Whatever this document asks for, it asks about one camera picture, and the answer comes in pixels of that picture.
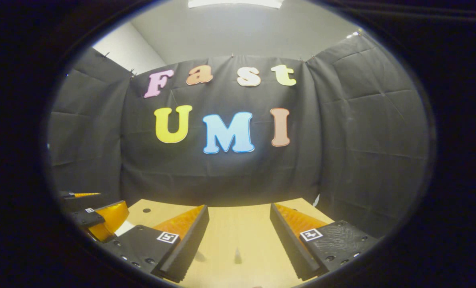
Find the blue letter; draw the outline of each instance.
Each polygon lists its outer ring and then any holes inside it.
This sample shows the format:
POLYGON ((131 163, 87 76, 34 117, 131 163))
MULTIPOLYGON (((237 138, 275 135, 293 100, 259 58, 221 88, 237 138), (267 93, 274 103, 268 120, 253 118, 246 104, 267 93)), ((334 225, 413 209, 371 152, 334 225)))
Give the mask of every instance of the blue letter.
POLYGON ((206 147, 203 151, 206 154, 218 153, 218 146, 216 140, 222 146, 224 152, 229 151, 231 142, 234 138, 233 151, 237 153, 252 152, 254 145, 250 142, 249 122, 252 118, 252 113, 239 112, 233 116, 229 128, 226 127, 222 118, 218 115, 207 115, 203 118, 203 122, 207 127, 206 147))

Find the white wall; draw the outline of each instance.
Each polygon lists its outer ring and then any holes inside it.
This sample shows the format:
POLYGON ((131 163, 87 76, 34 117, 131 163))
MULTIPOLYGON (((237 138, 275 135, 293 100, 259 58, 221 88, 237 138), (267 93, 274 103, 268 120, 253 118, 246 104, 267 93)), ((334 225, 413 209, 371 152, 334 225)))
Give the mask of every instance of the white wall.
POLYGON ((110 52, 108 58, 125 69, 134 69, 135 74, 165 66, 163 59, 130 22, 115 29, 92 47, 103 55, 110 52))

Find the wooden table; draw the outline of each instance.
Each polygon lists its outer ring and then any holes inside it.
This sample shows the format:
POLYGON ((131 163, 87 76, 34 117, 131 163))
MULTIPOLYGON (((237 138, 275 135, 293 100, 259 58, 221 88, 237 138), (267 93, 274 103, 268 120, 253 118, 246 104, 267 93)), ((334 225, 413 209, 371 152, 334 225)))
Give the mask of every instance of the wooden table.
MULTIPOLYGON (((334 222, 302 198, 279 202, 326 223, 334 222)), ((155 226, 193 206, 140 200, 129 208, 132 225, 155 226)), ((288 288, 304 281, 295 270, 270 222, 270 204, 209 207, 209 224, 197 257, 179 283, 187 288, 288 288), (235 264, 236 248, 241 264, 235 264)))

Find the orange soft pad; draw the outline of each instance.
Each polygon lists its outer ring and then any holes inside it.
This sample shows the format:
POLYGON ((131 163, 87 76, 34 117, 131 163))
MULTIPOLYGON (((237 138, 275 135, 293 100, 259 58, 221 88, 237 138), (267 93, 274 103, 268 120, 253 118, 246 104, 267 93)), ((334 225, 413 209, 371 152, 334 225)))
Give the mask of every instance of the orange soft pad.
POLYGON ((305 215, 304 213, 298 212, 297 210, 293 210, 291 208, 279 204, 275 204, 275 206, 277 207, 277 210, 282 215, 284 220, 288 223, 291 228, 291 231, 293 231, 298 240, 300 240, 300 233, 313 228, 320 228, 322 226, 327 225, 327 223, 311 216, 305 215))
POLYGON ((201 205, 183 214, 177 215, 174 218, 154 226, 153 229, 178 234, 179 237, 183 239, 190 229, 190 226, 192 226, 196 220, 197 215, 199 215, 199 212, 202 210, 203 206, 204 205, 201 205))

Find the black fabric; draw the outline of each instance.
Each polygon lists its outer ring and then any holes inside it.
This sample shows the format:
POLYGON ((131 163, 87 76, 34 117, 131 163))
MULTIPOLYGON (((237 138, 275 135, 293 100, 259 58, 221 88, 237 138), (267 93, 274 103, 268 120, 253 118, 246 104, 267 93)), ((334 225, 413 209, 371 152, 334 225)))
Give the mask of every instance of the black fabric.
POLYGON ((121 191, 130 204, 151 199, 186 205, 239 206, 266 204, 303 197, 313 202, 320 186, 320 110, 314 83, 300 61, 254 56, 214 57, 174 64, 134 77, 126 95, 122 117, 123 171, 121 191), (186 84, 188 72, 199 65, 212 68, 205 84, 186 84), (270 69, 292 68, 295 86, 283 86, 270 69), (259 86, 238 84, 236 71, 256 67, 259 86), (144 98, 151 73, 173 69, 160 95, 144 98), (177 106, 191 105, 188 135, 166 144, 156 137, 154 111, 172 108, 169 131, 177 131, 177 106), (274 147, 272 108, 286 108, 291 143, 274 147), (205 154, 206 125, 202 118, 219 115, 228 126, 235 113, 250 112, 250 153, 205 154))
POLYGON ((57 190, 121 199, 120 123, 129 73, 94 49, 66 75, 48 123, 57 190))
POLYGON ((407 73, 366 36, 307 62, 322 110, 318 208, 380 237, 417 195, 428 153, 428 124, 407 73))

